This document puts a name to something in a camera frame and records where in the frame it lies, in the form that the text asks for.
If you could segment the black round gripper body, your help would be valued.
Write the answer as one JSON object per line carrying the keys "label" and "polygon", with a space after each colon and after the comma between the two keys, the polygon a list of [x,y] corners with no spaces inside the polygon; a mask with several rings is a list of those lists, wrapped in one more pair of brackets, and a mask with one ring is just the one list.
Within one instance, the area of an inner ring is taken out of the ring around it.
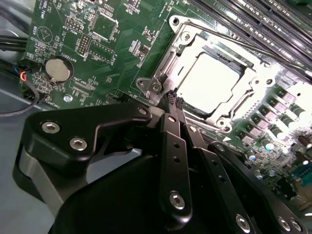
{"label": "black round gripper body", "polygon": [[[208,179],[190,171],[193,216],[181,234],[232,234]],[[167,234],[158,203],[159,165],[137,157],[71,195],[59,210],[52,234]]]}

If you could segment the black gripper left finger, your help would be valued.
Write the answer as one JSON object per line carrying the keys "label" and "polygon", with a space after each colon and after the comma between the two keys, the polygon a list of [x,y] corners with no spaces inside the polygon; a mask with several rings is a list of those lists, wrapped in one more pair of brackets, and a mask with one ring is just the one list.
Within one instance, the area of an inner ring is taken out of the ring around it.
{"label": "black gripper left finger", "polygon": [[183,99],[167,92],[158,106],[138,102],[32,114],[24,124],[17,154],[17,185],[57,215],[82,188],[98,153],[111,155],[140,148],[155,158],[159,171],[152,204],[166,221],[185,224],[192,217]]}

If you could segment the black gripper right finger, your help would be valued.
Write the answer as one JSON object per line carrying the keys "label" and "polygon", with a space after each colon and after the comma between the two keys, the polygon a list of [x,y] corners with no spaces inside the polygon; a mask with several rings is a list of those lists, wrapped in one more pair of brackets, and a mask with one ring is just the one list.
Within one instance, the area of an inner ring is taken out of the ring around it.
{"label": "black gripper right finger", "polygon": [[306,234],[299,218],[231,150],[217,142],[205,144],[199,130],[186,122],[183,105],[178,97],[176,109],[190,157],[217,199],[217,233]]}

